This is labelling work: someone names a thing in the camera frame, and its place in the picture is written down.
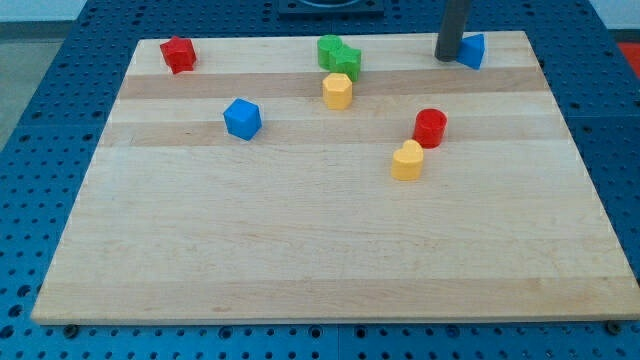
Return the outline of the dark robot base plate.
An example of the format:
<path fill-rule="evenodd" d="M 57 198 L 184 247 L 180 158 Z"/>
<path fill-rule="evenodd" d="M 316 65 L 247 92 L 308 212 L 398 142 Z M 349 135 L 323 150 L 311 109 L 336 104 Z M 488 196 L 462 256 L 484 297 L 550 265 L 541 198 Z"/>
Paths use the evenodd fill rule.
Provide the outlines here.
<path fill-rule="evenodd" d="M 275 0 L 279 15 L 380 15 L 384 13 L 383 0 Z"/>

